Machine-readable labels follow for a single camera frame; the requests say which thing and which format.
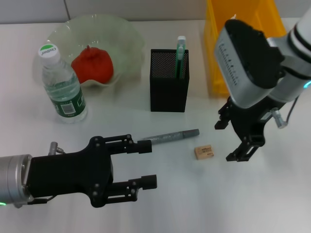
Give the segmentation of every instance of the black mesh pen holder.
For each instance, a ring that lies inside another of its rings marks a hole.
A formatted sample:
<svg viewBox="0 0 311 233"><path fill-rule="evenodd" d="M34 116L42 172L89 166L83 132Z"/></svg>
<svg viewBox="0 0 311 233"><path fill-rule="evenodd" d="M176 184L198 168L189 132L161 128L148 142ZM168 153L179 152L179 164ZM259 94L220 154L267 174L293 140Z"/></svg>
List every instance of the black mesh pen holder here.
<svg viewBox="0 0 311 233"><path fill-rule="evenodd" d="M176 50L151 50L151 112L185 112L189 85L189 54L185 50L180 78L175 77Z"/></svg>

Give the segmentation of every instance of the yellow container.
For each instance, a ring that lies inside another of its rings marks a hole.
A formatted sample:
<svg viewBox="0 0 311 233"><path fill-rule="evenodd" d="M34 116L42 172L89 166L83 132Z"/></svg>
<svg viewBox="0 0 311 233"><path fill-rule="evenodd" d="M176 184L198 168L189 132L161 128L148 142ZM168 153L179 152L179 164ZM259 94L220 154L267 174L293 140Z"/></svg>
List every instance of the yellow container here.
<svg viewBox="0 0 311 233"><path fill-rule="evenodd" d="M266 37L282 36L286 31L273 0L207 0L204 40L213 93L228 94L214 57L214 47L225 22L236 15Z"/></svg>

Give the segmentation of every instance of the plastic bottle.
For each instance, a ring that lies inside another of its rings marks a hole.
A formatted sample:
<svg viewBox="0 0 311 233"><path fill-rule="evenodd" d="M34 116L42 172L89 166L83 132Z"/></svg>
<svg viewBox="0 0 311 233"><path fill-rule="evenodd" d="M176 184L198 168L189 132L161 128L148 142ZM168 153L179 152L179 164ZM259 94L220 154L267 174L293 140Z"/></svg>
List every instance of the plastic bottle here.
<svg viewBox="0 0 311 233"><path fill-rule="evenodd" d="M58 47L46 44L38 51L43 65L42 80L55 110L66 123L74 123L87 115L79 80L69 64L60 57Z"/></svg>

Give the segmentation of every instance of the bottle label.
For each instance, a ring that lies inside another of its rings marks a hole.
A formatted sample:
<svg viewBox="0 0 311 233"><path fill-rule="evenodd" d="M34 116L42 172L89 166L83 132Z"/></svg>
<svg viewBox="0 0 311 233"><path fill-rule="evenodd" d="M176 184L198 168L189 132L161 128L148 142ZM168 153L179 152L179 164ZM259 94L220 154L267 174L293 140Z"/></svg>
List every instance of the bottle label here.
<svg viewBox="0 0 311 233"><path fill-rule="evenodd" d="M70 100L51 101L57 113L62 117L75 117L79 115L86 107L86 102L84 100L81 88L79 93Z"/></svg>

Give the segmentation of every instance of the white table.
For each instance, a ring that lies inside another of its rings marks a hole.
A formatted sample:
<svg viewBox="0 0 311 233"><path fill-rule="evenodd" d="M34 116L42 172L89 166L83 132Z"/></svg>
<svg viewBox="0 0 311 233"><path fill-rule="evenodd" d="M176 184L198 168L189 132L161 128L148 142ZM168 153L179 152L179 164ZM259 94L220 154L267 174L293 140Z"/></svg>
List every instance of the white table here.
<svg viewBox="0 0 311 233"><path fill-rule="evenodd" d="M115 182L157 175L158 188L137 202L95 209L84 194L56 197L46 205L0 208L6 233L306 233L311 231L311 91L298 100L289 126L265 128L266 145L249 162L226 162L240 141L231 125L214 130L225 99L210 99L204 57L204 21L133 22L146 41L140 80L109 89L84 89L89 113L63 124L38 84L36 51L59 24L0 25L1 156L47 155L51 141L66 152L91 137L145 136L200 129L200 136L153 147L149 154L112 156ZM150 49L175 48L187 37L190 85L185 113L149 108ZM282 113L287 114L290 104ZM194 147L211 144L212 159L197 161Z"/></svg>

